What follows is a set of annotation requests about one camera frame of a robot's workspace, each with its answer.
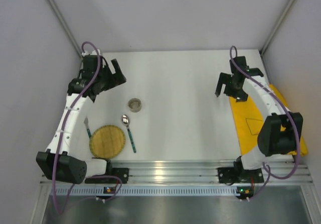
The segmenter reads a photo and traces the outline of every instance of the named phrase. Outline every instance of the round wooden plate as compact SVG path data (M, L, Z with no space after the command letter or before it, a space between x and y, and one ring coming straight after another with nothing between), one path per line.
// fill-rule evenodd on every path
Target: round wooden plate
M125 146L125 134L117 126L106 125L97 129L90 138L89 148L97 158L111 159Z

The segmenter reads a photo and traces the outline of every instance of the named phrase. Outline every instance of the spoon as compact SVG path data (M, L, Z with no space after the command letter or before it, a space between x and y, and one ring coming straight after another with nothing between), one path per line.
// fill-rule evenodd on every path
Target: spoon
M134 151L134 153L136 153L136 148L135 148L134 140L132 140L131 132L130 132L130 130L129 130L129 123L130 123L129 117L128 117L127 115L121 116L121 122L122 122L122 124L125 125L126 128L127 128L128 135L129 135L130 142L131 142L132 150Z

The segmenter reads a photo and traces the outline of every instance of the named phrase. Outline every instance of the teal handle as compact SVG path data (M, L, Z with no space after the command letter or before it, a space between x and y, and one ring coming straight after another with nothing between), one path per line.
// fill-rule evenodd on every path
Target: teal handle
M128 131L129 139L130 139L130 142L131 142L132 150L134 151L134 153L136 153L136 148L135 148L134 140L132 140L132 136L131 136L131 132L130 132L129 128L127 128L127 131Z
M87 129L87 134L88 134L88 137L91 138L91 133L89 129Z

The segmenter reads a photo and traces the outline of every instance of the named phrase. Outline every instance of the white wall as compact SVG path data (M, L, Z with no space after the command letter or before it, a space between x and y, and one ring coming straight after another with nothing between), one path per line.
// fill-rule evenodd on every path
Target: white wall
M104 51L260 49L288 0L56 0Z
M0 0L0 223L28 223L45 150L79 67L44 0Z
M306 162L321 196L321 0L298 0L265 54L272 83L303 115Z

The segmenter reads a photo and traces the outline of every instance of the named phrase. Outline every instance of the gray floor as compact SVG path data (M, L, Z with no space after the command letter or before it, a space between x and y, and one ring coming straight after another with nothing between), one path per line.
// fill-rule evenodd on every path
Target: gray floor
M62 205L63 197L59 196ZM71 197L74 204L83 197ZM118 197L88 199L57 216L49 198L43 224L54 223L311 223L299 187L269 187L250 202L227 197Z

